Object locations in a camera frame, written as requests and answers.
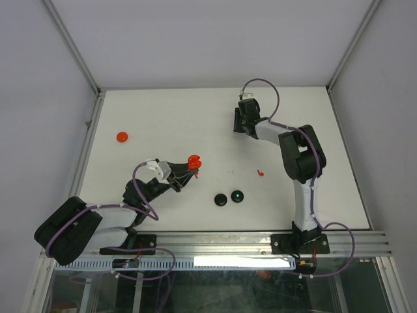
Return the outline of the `red case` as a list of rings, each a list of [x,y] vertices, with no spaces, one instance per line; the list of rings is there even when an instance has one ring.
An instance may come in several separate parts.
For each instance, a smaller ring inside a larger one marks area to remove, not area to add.
[[[188,169],[198,170],[202,165],[201,157],[199,155],[191,155],[188,157]]]
[[[116,139],[118,142],[121,142],[121,143],[126,142],[128,140],[128,134],[126,132],[119,132],[116,135]]]

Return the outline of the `black case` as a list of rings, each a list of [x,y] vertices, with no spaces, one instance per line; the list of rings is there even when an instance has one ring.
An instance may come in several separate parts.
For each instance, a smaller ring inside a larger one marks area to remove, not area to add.
[[[240,203],[244,199],[244,193],[241,190],[234,190],[231,193],[231,199],[235,203]]]
[[[226,203],[227,203],[227,196],[225,194],[223,194],[223,193],[219,193],[219,194],[215,195],[215,197],[214,197],[214,203],[217,206],[220,206],[220,207],[226,205]]]

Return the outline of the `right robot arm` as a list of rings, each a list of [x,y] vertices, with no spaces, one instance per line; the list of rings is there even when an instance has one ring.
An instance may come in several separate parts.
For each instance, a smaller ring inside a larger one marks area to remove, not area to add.
[[[233,131],[280,147],[283,167],[293,181],[295,217],[291,224],[290,239],[278,246],[293,256],[307,252],[322,233],[316,215],[315,191],[323,168],[326,167],[326,157],[313,127],[290,127],[261,117],[256,99],[247,98],[239,100],[235,108]]]

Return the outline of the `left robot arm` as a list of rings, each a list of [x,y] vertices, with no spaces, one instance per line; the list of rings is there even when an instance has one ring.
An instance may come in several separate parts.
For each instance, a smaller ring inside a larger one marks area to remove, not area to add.
[[[34,239],[59,265],[68,265],[91,250],[151,253],[151,246],[139,244],[134,228],[147,218],[158,221],[151,202],[168,190],[181,192],[198,176],[201,165],[198,155],[180,164],[146,160],[134,168],[120,203],[89,205],[72,196],[37,228]]]

